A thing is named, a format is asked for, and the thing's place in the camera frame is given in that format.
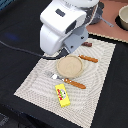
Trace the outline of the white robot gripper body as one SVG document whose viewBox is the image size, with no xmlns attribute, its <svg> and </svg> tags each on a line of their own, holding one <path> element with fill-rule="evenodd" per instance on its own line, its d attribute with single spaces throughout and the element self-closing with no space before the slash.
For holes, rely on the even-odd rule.
<svg viewBox="0 0 128 128">
<path fill-rule="evenodd" d="M 99 0 L 52 0 L 40 14 L 43 59 L 56 60 L 73 53 L 88 39 Z"/>
</svg>

